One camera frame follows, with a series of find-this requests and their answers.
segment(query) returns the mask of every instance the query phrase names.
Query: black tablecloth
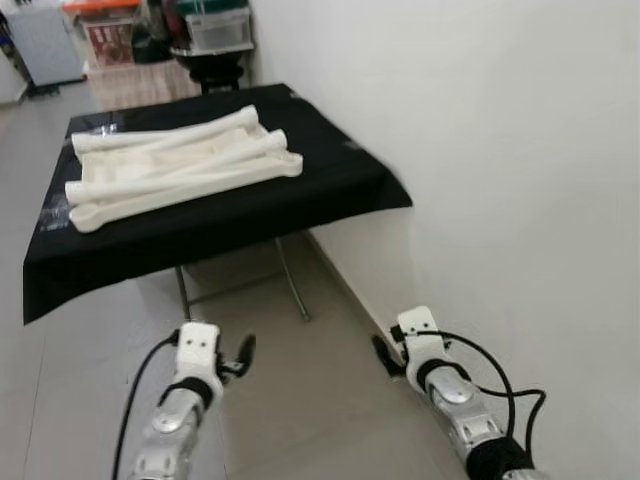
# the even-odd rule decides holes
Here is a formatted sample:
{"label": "black tablecloth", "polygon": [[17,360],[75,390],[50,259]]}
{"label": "black tablecloth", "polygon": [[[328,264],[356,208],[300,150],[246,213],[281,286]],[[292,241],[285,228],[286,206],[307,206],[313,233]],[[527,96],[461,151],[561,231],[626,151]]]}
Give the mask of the black tablecloth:
{"label": "black tablecloth", "polygon": [[118,131],[205,122],[246,105],[268,130],[281,128],[304,172],[191,200],[82,234],[68,221],[64,184],[81,168],[62,148],[23,265],[24,322],[83,293],[287,233],[375,210],[409,207],[391,172],[285,85],[219,93],[71,119],[67,138],[105,124]]}

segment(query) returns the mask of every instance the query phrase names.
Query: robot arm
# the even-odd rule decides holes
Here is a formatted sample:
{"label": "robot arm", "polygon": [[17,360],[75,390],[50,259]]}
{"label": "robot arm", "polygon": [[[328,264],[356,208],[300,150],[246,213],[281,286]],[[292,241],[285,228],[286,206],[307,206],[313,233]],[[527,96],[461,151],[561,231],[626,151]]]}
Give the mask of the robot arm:
{"label": "robot arm", "polygon": [[447,354],[442,337],[433,332],[438,332],[438,326],[426,307],[398,316],[398,325],[391,329],[391,334],[396,342],[403,345],[406,366],[400,366],[391,359],[381,338],[374,337],[373,342],[389,374],[406,375],[413,389],[426,396],[444,418],[469,478],[548,479],[532,468],[522,447],[505,436],[498,420],[485,407],[478,387]]}
{"label": "robot arm", "polygon": [[190,322],[180,329],[176,373],[143,434],[143,445],[129,480],[187,480],[191,455],[205,413],[222,400],[228,375],[247,373],[255,350],[248,337],[238,360],[225,362],[218,352],[220,330]]}

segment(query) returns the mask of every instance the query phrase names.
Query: tile floor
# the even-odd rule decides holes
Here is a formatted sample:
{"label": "tile floor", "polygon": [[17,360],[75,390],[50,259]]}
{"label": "tile floor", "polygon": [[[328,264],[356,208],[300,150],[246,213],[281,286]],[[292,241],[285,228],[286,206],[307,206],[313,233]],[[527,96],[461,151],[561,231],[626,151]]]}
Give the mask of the tile floor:
{"label": "tile floor", "polygon": [[[107,479],[125,396],[148,349],[181,323],[171,271],[92,292],[22,326],[21,265],[71,115],[94,111],[87,85],[26,101],[0,136],[0,465],[3,480]],[[195,307],[235,353],[255,333],[250,374],[201,430],[192,479],[465,478],[429,410],[386,378],[358,318],[301,236],[285,239],[314,319],[284,278]],[[277,268],[270,244],[188,269],[189,289],[224,289]],[[143,380],[121,478],[173,370],[162,352]]]}

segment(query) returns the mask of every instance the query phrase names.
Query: metal table frame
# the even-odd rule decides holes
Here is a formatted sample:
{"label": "metal table frame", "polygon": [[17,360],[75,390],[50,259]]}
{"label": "metal table frame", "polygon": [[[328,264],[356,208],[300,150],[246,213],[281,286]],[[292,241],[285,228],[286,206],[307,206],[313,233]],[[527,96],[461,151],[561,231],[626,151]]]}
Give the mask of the metal table frame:
{"label": "metal table frame", "polygon": [[296,306],[298,307],[298,310],[300,311],[300,315],[302,316],[302,319],[305,322],[308,322],[309,320],[311,320],[311,315],[309,314],[309,311],[307,310],[307,307],[304,304],[304,301],[302,300],[302,296],[300,295],[300,292],[298,291],[298,287],[296,286],[295,281],[293,280],[293,277],[291,276],[291,270],[289,269],[289,264],[287,263],[287,257],[284,254],[284,248],[282,247],[282,241],[280,239],[280,237],[277,237],[274,239],[274,243],[276,246],[276,250],[278,252],[278,258],[280,259],[280,264],[282,265],[282,270],[279,272],[276,272],[275,274],[271,274],[271,275],[267,275],[266,277],[261,277],[258,278],[256,280],[253,280],[251,282],[247,282],[244,283],[242,285],[239,285],[237,287],[232,287],[232,288],[228,288],[226,290],[222,290],[220,292],[215,292],[215,293],[210,293],[207,295],[202,295],[200,297],[196,297],[196,298],[189,298],[189,295],[187,293],[187,285],[184,281],[184,274],[182,272],[182,265],[175,267],[175,272],[176,272],[176,278],[178,280],[178,289],[180,291],[180,302],[182,303],[182,311],[184,313],[184,317],[187,320],[193,320],[193,315],[191,313],[191,306],[192,305],[196,305],[198,303],[202,303],[204,301],[207,300],[211,300],[215,297],[217,297],[218,295],[221,295],[223,293],[229,293],[235,290],[239,290],[242,288],[246,288],[249,286],[253,286],[262,282],[265,282],[267,280],[271,280],[274,277],[278,277],[280,275],[285,275],[287,277],[287,283],[289,284],[289,288],[291,289],[291,293],[293,294],[293,298],[296,301]]}

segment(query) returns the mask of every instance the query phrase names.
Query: folding table leg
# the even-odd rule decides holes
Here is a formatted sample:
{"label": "folding table leg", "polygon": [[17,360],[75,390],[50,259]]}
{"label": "folding table leg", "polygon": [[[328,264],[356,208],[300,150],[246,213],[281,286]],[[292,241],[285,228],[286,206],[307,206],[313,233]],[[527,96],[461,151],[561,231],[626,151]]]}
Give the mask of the folding table leg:
{"label": "folding table leg", "polygon": [[186,320],[193,320],[191,316],[191,306],[189,305],[189,298],[187,297],[187,286],[184,283],[184,275],[182,274],[182,267],[175,267],[176,278],[178,279],[178,289],[180,290],[180,302],[182,303],[182,312]]}
{"label": "folding table leg", "polygon": [[311,315],[309,315],[309,311],[302,301],[302,297],[300,296],[300,292],[298,291],[298,287],[291,276],[291,272],[289,271],[289,264],[287,263],[287,258],[284,256],[284,249],[282,248],[282,241],[280,237],[276,237],[275,239],[276,249],[278,250],[278,256],[280,257],[280,263],[282,263],[282,268],[284,269],[284,273],[287,276],[287,281],[289,282],[289,288],[291,289],[291,293],[293,293],[293,298],[296,300],[296,304],[298,305],[298,310],[300,310],[300,315],[302,315],[302,319],[305,322],[311,320]]}

